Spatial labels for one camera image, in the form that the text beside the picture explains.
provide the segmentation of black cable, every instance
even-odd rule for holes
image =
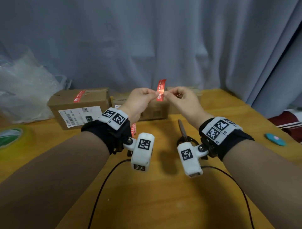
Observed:
[[[246,200],[246,206],[247,206],[247,210],[248,210],[248,212],[249,212],[249,219],[250,219],[250,221],[251,221],[252,228],[255,229],[255,228],[254,228],[253,219],[252,219],[251,210],[250,210],[250,208],[249,208],[249,202],[247,201],[247,198],[246,198],[246,195],[245,195],[244,191],[241,189],[241,187],[240,187],[239,184],[235,181],[235,179],[234,179],[231,175],[227,174],[225,171],[223,171],[223,170],[221,170],[221,169],[219,169],[219,168],[216,168],[216,167],[214,167],[214,166],[205,165],[205,166],[201,166],[201,168],[202,168],[202,169],[203,169],[203,168],[212,168],[212,169],[219,170],[220,172],[224,173],[224,174],[227,175],[229,178],[231,178],[231,179],[238,185],[238,187],[239,187],[240,190],[242,191],[242,194],[243,194],[243,196],[244,196],[244,199]]]
[[[94,212],[95,212],[95,208],[96,208],[96,205],[98,204],[98,199],[99,199],[99,197],[100,197],[100,194],[101,194],[101,192],[102,192],[102,190],[103,190],[103,187],[104,187],[106,181],[108,180],[108,178],[109,178],[109,176],[112,174],[112,172],[113,172],[113,171],[114,171],[121,163],[124,163],[124,162],[126,162],[126,161],[131,161],[131,159],[126,159],[126,160],[123,160],[123,161],[119,162],[116,166],[113,167],[113,169],[110,171],[110,173],[107,175],[106,179],[104,180],[104,182],[103,182],[103,184],[102,184],[102,187],[101,187],[100,191],[98,192],[98,197],[97,197],[96,200],[95,200],[95,204],[94,204],[94,206],[93,206],[93,210],[92,210],[92,213],[91,213],[91,217],[90,217],[90,221],[89,221],[89,225],[88,225],[88,228],[87,228],[87,229],[90,229],[90,227],[91,227],[91,223],[92,223],[93,215],[94,215]]]
[[[105,185],[106,181],[108,180],[108,178],[109,178],[109,176],[112,174],[112,172],[113,172],[120,164],[122,164],[122,163],[124,163],[124,162],[126,162],[126,161],[131,161],[131,159],[126,159],[126,160],[123,160],[123,161],[119,162],[116,166],[113,167],[113,169],[110,171],[110,173],[107,175],[106,179],[104,180],[104,182],[103,182],[103,184],[102,184],[102,187],[101,187],[100,191],[98,192],[98,196],[97,196],[97,198],[96,198],[96,200],[95,200],[95,204],[94,204],[94,206],[93,206],[93,210],[92,210],[92,213],[91,213],[91,217],[90,217],[90,221],[89,221],[89,225],[88,225],[88,228],[87,228],[87,229],[90,229],[90,227],[91,227],[91,223],[92,223],[92,220],[93,220],[93,215],[94,215],[94,212],[95,212],[95,209],[96,209],[96,205],[98,204],[98,199],[99,199],[99,197],[100,197],[100,194],[101,194],[101,192],[102,192],[102,190],[103,190],[103,188],[104,188],[104,185]],[[201,166],[201,168],[202,168],[202,169],[203,169],[203,168],[213,168],[213,169],[219,170],[220,172],[224,173],[224,174],[227,175],[229,178],[231,178],[231,179],[237,184],[237,182],[235,181],[235,179],[234,179],[231,175],[227,174],[225,171],[223,171],[223,170],[221,170],[221,169],[219,169],[219,168],[216,168],[216,167],[214,167],[214,166]],[[250,219],[250,221],[251,221],[252,228],[255,229],[255,228],[254,228],[254,224],[253,224],[253,219],[252,219],[251,210],[250,210],[250,208],[249,208],[249,202],[247,201],[247,198],[246,198],[246,195],[245,195],[244,191],[241,189],[241,187],[240,187],[239,185],[238,185],[238,187],[239,187],[240,190],[242,191],[243,196],[244,196],[244,199],[245,199],[245,201],[246,201],[247,210],[249,211],[249,219]]]

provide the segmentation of wooden table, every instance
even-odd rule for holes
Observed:
[[[302,147],[241,100],[220,90],[204,90],[204,109],[236,122],[255,140],[296,164],[302,165]],[[177,120],[181,119],[189,136],[200,140],[181,115],[168,120],[137,123],[137,133],[155,136],[150,169],[134,171],[130,162],[120,165],[108,179],[94,214],[91,228],[251,228],[243,195],[237,185],[223,173],[204,169],[204,174],[189,178],[184,174],[176,141],[180,137]],[[79,133],[63,131],[55,120],[29,124],[36,136],[33,147],[24,149],[22,157],[0,161],[0,181],[49,148]],[[287,143],[277,146],[264,138],[275,134]],[[111,169],[126,159],[126,152],[110,156],[103,170],[58,224],[61,228],[87,228],[98,191]],[[218,158],[201,161],[201,165],[226,168]],[[273,228],[249,200],[255,228]]]

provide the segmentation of tape roll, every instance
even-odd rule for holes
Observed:
[[[25,125],[14,125],[0,130],[0,158],[18,154],[34,143],[33,131]]]

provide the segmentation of barcode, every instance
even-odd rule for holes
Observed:
[[[69,119],[70,123],[74,126],[75,122],[73,121],[73,119],[71,118],[70,114],[66,114],[67,118]]]

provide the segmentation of cardboard box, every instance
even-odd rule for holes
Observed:
[[[111,107],[108,88],[61,90],[47,105],[63,130],[79,129]]]
[[[112,107],[115,107],[115,105],[123,105],[129,94],[130,92],[115,94],[112,99]],[[146,110],[141,114],[139,121],[168,118],[169,105],[170,103],[165,98],[162,102],[152,100]]]
[[[191,89],[197,95],[197,98],[198,98],[198,100],[200,102],[201,95],[202,95],[201,90],[197,89],[194,86],[187,87],[187,88]],[[179,112],[179,110],[173,104],[171,104],[170,108],[169,108],[169,114],[170,115],[173,115],[173,114],[175,115],[175,114],[180,114],[180,112]]]

